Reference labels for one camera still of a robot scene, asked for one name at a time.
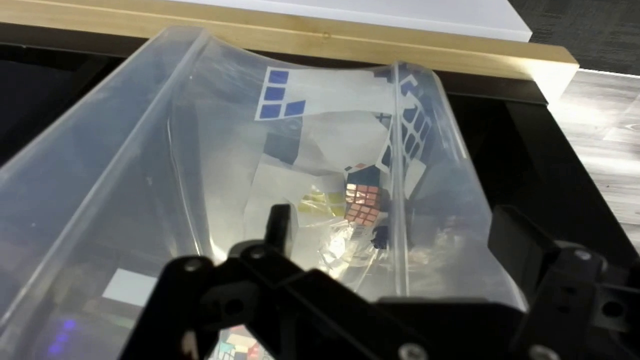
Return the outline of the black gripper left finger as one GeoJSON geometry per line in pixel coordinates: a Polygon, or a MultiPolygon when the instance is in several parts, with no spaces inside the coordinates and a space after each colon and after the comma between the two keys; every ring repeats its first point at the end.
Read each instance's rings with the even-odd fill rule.
{"type": "Polygon", "coordinates": [[[262,241],[223,264],[166,264],[118,360],[206,360],[223,332],[245,326],[275,360],[368,360],[356,311],[367,302],[321,271],[287,259],[293,206],[271,209],[262,241]]]}

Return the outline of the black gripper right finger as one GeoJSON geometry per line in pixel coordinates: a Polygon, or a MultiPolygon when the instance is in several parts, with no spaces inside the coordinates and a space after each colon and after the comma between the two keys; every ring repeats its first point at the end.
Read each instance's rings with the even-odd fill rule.
{"type": "Polygon", "coordinates": [[[490,252],[528,302],[514,360],[640,360],[638,261],[554,241],[514,206],[496,206],[490,252]]]}

